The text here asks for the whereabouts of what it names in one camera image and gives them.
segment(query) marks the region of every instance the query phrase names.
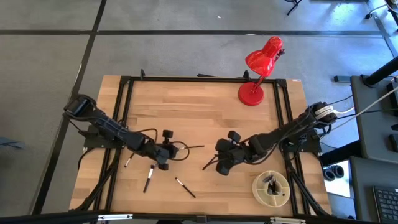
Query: lamp base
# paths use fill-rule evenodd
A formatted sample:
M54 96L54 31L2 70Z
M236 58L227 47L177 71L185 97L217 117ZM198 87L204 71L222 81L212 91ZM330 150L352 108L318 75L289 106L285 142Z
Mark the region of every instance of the lamp base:
M252 89L256 86L255 83L249 82L241 85L238 91L238 97L242 103L248 106L256 106L264 99L264 91L258 87L255 92Z

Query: wooden table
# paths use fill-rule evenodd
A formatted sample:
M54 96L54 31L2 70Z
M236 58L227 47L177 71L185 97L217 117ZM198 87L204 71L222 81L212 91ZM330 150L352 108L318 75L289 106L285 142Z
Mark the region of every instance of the wooden table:
M119 80L120 76L104 76L99 91L98 107L108 116L113 113ZM287 80L287 84L292 114L296 118L307 107L302 83L300 80ZM189 146L204 144L205 147L191 149L191 154L185 161L170 161L168 171L156 169L145 194L142 190L154 161L134 156L128 167L124 168L131 151L123 149L111 211L291 216L290 200L279 208L265 207L256 201L251 190L254 178L266 170L274 170L285 176L285 165L279 150L275 150L261 165L240 164L233 167L229 176L217 173L215 164L201 170L215 154L217 140L227 138L228 131L235 130L244 139L278 127L272 85L261 85L265 97L258 106L246 106L238 100L240 85L241 83L134 82L127 119L130 130L156 128L159 131L157 141L161 142L162 130L171 129L174 132L172 140L183 141ZM282 90L279 95L283 102ZM282 111L286 122L283 103ZM153 133L146 134L154 138ZM184 151L179 153L177 157L185 156ZM93 190L100 175L103 154L104 149L95 149L81 162L70 208L79 206ZM313 154L300 155L306 186L323 209L330 213L319 161ZM175 177L197 197L192 198L175 181ZM297 204L302 211L299 192L296 188ZM104 208L104 200L101 201L100 208Z

